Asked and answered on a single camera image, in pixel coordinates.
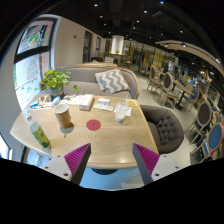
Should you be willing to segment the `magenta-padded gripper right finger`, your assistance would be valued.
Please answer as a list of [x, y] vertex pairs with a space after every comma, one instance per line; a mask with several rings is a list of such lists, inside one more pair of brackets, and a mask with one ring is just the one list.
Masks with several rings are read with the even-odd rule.
[[181, 166], [168, 155], [158, 155], [150, 149], [138, 144], [133, 144], [132, 153], [145, 185], [181, 169]]

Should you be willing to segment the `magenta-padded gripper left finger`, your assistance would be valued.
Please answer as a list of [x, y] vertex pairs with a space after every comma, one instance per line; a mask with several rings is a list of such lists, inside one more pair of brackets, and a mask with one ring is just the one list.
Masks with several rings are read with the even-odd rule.
[[79, 185], [90, 155], [91, 144], [87, 143], [64, 156], [55, 156], [43, 170]]

